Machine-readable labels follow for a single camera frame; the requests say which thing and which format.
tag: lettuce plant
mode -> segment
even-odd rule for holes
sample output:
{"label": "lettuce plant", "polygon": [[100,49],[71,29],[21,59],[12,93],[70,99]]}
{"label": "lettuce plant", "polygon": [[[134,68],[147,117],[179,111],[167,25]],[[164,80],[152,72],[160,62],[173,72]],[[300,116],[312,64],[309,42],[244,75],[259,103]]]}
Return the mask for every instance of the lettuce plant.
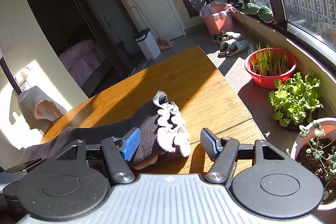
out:
{"label": "lettuce plant", "polygon": [[269,93],[269,100],[274,108],[273,118],[279,120],[283,127],[288,126],[290,121],[298,126],[306,117],[308,122],[312,122],[312,112],[323,107],[319,101],[320,80],[312,75],[306,75],[303,81],[298,72],[284,84],[280,80],[274,83],[278,90]]}
{"label": "lettuce plant", "polygon": [[307,143],[309,144],[310,148],[306,149],[305,153],[307,155],[311,155],[311,157],[316,160],[320,161],[323,166],[323,171],[325,172],[325,179],[327,184],[324,187],[323,199],[326,199],[329,195],[327,186],[329,182],[336,177],[336,151],[331,150],[331,154],[325,155],[323,149],[331,145],[335,139],[333,139],[327,145],[322,145],[320,139],[325,136],[325,131],[322,128],[321,124],[318,121],[313,121],[313,127],[315,128],[314,134],[315,137],[307,140],[307,135],[310,133],[310,130],[302,125],[300,127],[299,137],[306,138]]}

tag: white lace trim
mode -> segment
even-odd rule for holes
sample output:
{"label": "white lace trim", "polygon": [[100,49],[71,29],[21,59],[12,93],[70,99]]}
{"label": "white lace trim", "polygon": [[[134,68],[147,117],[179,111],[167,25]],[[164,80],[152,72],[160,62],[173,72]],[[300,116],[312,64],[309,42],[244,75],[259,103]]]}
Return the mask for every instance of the white lace trim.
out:
{"label": "white lace trim", "polygon": [[[188,157],[190,154],[190,143],[189,134],[185,129],[185,122],[182,119],[178,106],[174,102],[159,103],[159,100],[164,98],[164,96],[166,96],[164,92],[158,91],[153,98],[153,104],[160,108],[157,111],[160,115],[157,120],[157,124],[160,126],[157,130],[157,142],[162,149],[169,153],[176,151],[173,144],[179,146],[182,156]],[[174,129],[173,125],[169,123],[171,115],[171,122],[176,125]]]}

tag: green leafy plant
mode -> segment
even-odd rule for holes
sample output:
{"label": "green leafy plant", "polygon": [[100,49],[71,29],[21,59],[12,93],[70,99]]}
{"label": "green leafy plant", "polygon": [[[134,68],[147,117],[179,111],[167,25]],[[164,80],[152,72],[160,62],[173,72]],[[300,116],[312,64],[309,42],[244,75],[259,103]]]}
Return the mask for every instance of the green leafy plant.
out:
{"label": "green leafy plant", "polygon": [[[323,194],[323,200],[325,200],[329,195],[328,191],[326,190],[327,186],[330,181],[336,177],[336,151],[331,150],[332,154],[328,154],[328,157],[325,157],[323,149],[331,145],[335,139],[333,139],[327,145],[322,145],[320,139],[325,136],[325,131],[318,121],[313,121],[313,126],[315,128],[315,137],[311,138],[309,141],[306,139],[310,148],[308,148],[305,153],[307,155],[311,155],[314,160],[320,161],[322,163],[323,171],[325,172],[325,179],[328,181],[324,187],[325,190]],[[299,136],[301,138],[307,138],[310,130],[304,126],[300,126],[300,130],[301,131]]]}
{"label": "green leafy plant", "polygon": [[289,71],[286,53],[277,50],[272,51],[269,45],[261,51],[260,43],[257,48],[259,51],[250,59],[251,70],[254,73],[263,76],[277,76]]}
{"label": "green leafy plant", "polygon": [[274,108],[273,118],[279,120],[283,127],[288,126],[290,121],[298,126],[306,117],[308,122],[312,122],[312,112],[323,107],[319,101],[320,80],[312,75],[306,75],[303,81],[298,72],[284,84],[280,80],[275,80],[274,84],[278,90],[269,93],[269,100]]}

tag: pink bedding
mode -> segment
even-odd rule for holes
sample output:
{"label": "pink bedding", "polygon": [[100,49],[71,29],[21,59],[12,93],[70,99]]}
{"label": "pink bedding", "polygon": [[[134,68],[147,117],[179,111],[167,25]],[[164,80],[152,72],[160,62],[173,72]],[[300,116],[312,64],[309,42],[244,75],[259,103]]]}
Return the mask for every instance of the pink bedding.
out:
{"label": "pink bedding", "polygon": [[106,55],[92,40],[83,40],[59,56],[76,83],[82,87],[90,75],[103,63]]}

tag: white trash bin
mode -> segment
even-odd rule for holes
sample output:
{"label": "white trash bin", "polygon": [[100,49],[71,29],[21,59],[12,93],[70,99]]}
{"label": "white trash bin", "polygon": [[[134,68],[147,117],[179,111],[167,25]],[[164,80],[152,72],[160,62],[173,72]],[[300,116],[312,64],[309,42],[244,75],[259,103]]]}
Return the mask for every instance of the white trash bin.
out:
{"label": "white trash bin", "polygon": [[148,28],[139,32],[138,35],[134,37],[134,40],[138,43],[148,61],[159,56],[161,51],[151,33],[151,29]]}

